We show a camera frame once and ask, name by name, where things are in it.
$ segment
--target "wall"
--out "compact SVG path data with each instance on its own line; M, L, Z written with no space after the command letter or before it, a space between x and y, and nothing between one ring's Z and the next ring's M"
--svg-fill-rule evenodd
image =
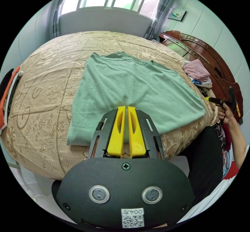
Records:
M79 9L60 17L60 35L81 31L113 31L144 37L152 20L119 9Z
M4 59L0 71L0 81L2 81L2 78L11 68L17 68L36 49L51 40L51 15L53 14L52 9L54 9L55 3L56 0L53 0L41 8L16 36ZM15 164L15 161L3 148L1 140L0 146L7 162Z
M240 126L246 142L250 143L250 71L243 52L224 23L198 0L174 0L173 8L185 9L183 20L164 21L159 32L178 30L200 38L211 45L225 60L243 96L243 124Z

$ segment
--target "hand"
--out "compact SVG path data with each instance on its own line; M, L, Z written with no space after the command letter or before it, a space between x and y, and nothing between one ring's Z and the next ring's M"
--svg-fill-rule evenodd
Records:
M223 104L223 108L218 108L218 115L220 120L224 119L223 123L226 125L229 125L235 119L231 109L225 103Z

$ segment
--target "sticker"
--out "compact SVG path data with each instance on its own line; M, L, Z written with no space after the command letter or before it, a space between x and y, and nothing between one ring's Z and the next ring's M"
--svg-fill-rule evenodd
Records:
M144 227L144 209L121 209L122 228L140 228Z

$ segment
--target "qr code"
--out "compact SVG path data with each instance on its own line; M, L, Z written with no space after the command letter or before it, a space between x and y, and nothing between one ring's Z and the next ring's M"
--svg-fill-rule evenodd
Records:
M144 227L144 216L122 216L123 228L140 228Z

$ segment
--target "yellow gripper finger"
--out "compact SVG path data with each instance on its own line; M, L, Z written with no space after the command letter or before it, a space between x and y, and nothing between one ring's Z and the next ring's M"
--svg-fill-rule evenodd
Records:
M107 153L122 157L126 106L118 107Z
M144 156L146 154L146 148L134 107L128 107L128 133L130 157Z

